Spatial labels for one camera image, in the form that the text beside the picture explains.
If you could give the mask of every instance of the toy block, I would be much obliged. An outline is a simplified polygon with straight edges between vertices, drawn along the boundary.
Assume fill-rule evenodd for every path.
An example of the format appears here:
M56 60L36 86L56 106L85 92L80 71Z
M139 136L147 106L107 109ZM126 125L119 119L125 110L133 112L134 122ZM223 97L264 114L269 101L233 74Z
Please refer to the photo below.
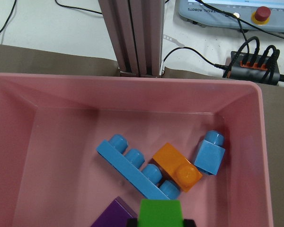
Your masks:
M217 175L225 149L224 137L217 131L208 131L197 151L194 165L203 173Z
M180 190L175 183L166 180L157 187L162 179L159 168L154 164L148 164L140 171L139 168L145 161L143 154L137 149L131 149L124 156L127 147L127 140L116 134L109 141L104 140L97 147L97 152L147 199L176 199Z
M202 178L202 173L169 143L158 150L152 160L185 192Z
M124 227L137 214L120 198L115 198L91 227Z
M195 222L184 219L178 200L142 200L138 219L127 221L126 227L196 227Z

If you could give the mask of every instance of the white surface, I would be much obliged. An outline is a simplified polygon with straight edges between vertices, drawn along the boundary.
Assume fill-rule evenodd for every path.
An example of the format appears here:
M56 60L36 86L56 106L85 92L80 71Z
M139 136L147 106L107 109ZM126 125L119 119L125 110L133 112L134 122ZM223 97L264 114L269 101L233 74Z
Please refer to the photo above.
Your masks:
M7 19L14 0L0 0L0 29ZM97 0L58 0L59 3L100 11ZM176 0L165 6L164 34L181 44L198 50L213 63L225 64L231 51L243 44L241 33L216 27L200 27L180 19L175 11ZM284 74L284 40L258 31L249 31L247 38L258 36L262 53L273 44L280 49L278 65ZM116 60L101 15L62 8L54 0L18 0L8 26L0 34L0 44ZM163 39L164 58L177 45ZM178 50L166 60L165 66L210 76L222 76L217 69L189 50Z

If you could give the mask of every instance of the pink bin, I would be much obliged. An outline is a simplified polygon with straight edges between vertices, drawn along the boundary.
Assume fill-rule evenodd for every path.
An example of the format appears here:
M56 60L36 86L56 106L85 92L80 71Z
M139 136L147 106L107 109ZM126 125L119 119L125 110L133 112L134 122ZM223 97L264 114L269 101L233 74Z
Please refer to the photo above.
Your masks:
M97 152L116 133L146 162L226 138L217 176L179 200L198 227L272 227L262 95L250 82L0 73L0 227L88 227L142 195Z

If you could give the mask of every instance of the small blue block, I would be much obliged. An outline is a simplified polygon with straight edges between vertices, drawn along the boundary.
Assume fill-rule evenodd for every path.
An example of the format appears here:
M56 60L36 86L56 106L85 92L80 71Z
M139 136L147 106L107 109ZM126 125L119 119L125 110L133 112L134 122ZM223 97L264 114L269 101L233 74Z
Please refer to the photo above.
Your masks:
M223 143L224 137L220 133L207 132L194 161L199 171L208 175L217 175L225 153L225 149L221 147Z
M166 183L164 188L166 192L169 192L170 197L156 186L157 182L162 178L159 168L154 164L148 164L141 172L139 168L144 162L143 154L137 149L131 149L124 156L123 153L126 148L127 141L125 138L121 135L115 135L110 141L104 140L97 147L97 152L140 191L145 198L150 200L176 199L175 196L180 194L180 190L174 184Z

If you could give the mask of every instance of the screen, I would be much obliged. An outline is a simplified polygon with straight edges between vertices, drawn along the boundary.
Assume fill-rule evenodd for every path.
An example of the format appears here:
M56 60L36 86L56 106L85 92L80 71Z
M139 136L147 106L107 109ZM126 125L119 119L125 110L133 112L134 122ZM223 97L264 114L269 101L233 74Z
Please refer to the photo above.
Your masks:
M207 4L222 4L235 6L266 6L268 8L284 9L284 0L203 0Z

